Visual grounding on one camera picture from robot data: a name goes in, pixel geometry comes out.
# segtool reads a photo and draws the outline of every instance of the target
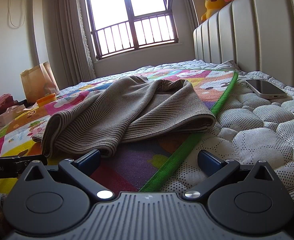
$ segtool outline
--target paper bag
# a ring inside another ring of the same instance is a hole
[[[49,62],[25,70],[20,77],[26,99],[30,104],[52,93],[60,93]]]

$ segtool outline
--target orange container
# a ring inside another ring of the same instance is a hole
[[[45,96],[45,97],[43,97],[41,99],[38,99],[36,101],[36,103],[38,104],[39,107],[41,107],[41,106],[47,105],[47,104],[49,104],[51,102],[54,102],[56,100],[57,100],[56,94],[52,93],[52,94],[50,94],[48,96]]]

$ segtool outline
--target gray curtain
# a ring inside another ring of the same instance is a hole
[[[79,0],[55,0],[55,13],[68,85],[95,79]]]
[[[194,29],[196,29],[199,26],[194,1],[193,0],[184,0],[184,1],[185,1],[186,9],[187,9],[190,28],[191,28],[191,31],[194,32]]]

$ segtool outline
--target gray striped towel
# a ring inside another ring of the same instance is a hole
[[[187,80],[123,77],[70,109],[55,113],[42,140],[46,157],[55,152],[85,154],[98,149],[110,157],[121,142],[168,132],[199,132],[213,127],[215,116]]]

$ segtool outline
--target upholstered headboard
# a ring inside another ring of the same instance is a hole
[[[194,31],[196,59],[234,60],[294,87],[294,0],[234,0]]]

